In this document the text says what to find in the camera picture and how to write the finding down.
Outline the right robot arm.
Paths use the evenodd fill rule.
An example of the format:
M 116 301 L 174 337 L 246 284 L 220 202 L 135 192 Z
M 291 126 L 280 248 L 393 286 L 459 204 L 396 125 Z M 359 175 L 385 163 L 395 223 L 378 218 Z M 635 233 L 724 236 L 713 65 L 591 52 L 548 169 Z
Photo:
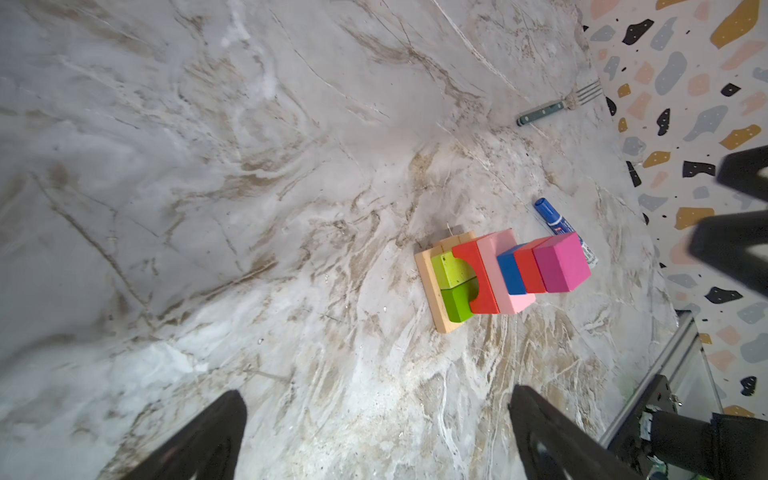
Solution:
M 767 211 L 708 217 L 696 226 L 688 252 L 748 289 L 767 295 L 767 260 L 752 249 L 767 244 Z M 636 406 L 609 449 L 625 462 L 641 454 L 709 479 L 765 479 L 767 422 L 714 413 L 709 420 Z

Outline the natural wood block marked 58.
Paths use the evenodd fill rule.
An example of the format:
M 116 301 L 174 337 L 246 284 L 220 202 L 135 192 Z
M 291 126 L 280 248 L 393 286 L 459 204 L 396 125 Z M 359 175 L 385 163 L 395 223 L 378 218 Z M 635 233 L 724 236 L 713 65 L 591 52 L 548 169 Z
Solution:
M 460 235 L 457 235 L 456 236 L 456 241 L 459 244 L 463 244 L 463 243 L 467 243 L 469 241 L 472 241 L 472 240 L 474 240 L 476 238 L 477 238 L 476 234 L 473 231 L 470 231 L 470 232 L 466 232 L 466 233 L 462 233 Z

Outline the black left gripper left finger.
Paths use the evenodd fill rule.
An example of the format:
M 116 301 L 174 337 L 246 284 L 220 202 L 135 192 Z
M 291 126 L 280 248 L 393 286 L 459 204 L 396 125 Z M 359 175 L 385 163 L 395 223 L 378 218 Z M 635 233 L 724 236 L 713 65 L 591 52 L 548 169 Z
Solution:
M 232 479 L 246 422 L 243 397 L 229 390 L 124 477 Z

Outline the small red cube block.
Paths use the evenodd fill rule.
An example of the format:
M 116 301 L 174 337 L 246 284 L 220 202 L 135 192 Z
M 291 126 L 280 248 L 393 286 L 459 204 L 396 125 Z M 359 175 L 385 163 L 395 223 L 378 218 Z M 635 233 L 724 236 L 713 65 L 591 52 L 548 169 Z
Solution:
M 543 276 L 534 255 L 534 250 L 545 241 L 546 238 L 540 238 L 518 245 L 513 253 L 523 285 L 529 294 L 543 294 L 547 292 Z

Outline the lime green rectangular block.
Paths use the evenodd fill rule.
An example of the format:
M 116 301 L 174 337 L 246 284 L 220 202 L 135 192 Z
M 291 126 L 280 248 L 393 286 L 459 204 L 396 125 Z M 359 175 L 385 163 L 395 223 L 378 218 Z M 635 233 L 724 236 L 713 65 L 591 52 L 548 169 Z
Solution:
M 451 251 L 431 258 L 431 264 L 441 290 L 450 290 L 476 277 L 473 268 L 456 258 Z

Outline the pink rectangular block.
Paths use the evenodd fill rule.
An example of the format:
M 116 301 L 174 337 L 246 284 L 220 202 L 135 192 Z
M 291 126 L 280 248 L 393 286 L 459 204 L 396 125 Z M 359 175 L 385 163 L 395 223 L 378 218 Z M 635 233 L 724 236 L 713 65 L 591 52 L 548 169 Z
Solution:
M 536 296 L 526 292 L 514 263 L 499 260 L 518 246 L 513 231 L 507 229 L 484 235 L 477 240 L 477 246 L 500 313 L 515 315 L 532 305 Z

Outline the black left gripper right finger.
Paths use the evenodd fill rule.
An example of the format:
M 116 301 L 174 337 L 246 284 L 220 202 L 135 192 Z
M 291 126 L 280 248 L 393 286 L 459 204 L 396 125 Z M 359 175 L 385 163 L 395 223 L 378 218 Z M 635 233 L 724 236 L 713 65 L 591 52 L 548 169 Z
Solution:
M 639 479 L 533 388 L 516 385 L 508 410 L 529 479 Z

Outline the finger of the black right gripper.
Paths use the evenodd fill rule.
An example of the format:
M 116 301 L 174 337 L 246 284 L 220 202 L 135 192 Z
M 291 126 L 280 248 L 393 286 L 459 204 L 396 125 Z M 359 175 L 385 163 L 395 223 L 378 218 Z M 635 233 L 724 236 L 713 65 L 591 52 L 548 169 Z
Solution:
M 767 296 L 767 260 L 750 252 L 767 244 L 767 211 L 715 215 L 695 227 L 689 254 L 745 287 Z
M 767 168 L 768 146 L 763 145 L 726 155 L 717 170 L 716 181 L 749 197 L 766 201 L 767 177 L 761 171 Z

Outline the magenta cube block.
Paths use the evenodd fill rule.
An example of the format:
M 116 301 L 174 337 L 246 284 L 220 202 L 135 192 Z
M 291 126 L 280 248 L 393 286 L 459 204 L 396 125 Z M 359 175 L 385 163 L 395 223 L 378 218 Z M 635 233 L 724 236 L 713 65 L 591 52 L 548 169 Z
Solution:
M 533 255 L 548 293 L 572 292 L 592 274 L 576 233 L 549 237 Z

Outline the natural wood block marked 31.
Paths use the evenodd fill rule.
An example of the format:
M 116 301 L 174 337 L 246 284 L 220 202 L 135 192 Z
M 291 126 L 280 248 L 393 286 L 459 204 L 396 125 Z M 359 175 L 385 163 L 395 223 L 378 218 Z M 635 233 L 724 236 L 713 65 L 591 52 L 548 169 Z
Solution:
M 419 252 L 414 255 L 420 279 L 430 308 L 432 320 L 438 333 L 448 334 L 462 326 L 462 323 L 452 322 L 447 314 L 431 259 L 443 253 L 440 246 Z

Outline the blue cube block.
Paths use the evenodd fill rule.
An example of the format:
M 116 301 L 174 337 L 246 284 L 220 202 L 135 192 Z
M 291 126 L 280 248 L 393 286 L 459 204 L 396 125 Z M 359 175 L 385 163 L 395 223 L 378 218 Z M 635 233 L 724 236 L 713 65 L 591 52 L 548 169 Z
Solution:
M 527 293 L 515 253 L 521 248 L 516 245 L 497 257 L 499 269 L 509 295 L 525 295 Z

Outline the red arch block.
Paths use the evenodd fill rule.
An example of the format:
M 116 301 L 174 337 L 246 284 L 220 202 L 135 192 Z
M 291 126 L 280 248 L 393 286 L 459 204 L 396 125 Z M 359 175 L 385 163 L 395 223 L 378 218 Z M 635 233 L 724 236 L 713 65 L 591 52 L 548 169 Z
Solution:
M 470 301 L 470 309 L 474 314 L 499 314 L 500 308 L 496 301 L 486 265 L 480 254 L 479 239 L 472 239 L 452 248 L 455 258 L 466 262 L 473 270 L 477 280 L 477 294 Z

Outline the dark green rectangular block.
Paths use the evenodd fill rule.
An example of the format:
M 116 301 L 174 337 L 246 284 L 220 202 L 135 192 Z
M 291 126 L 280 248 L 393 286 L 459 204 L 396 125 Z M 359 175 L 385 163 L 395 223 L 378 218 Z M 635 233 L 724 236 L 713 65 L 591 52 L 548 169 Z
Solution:
M 478 295 L 478 281 L 476 278 L 468 280 L 454 288 L 441 291 L 447 316 L 452 323 L 463 323 L 474 316 L 471 302 Z

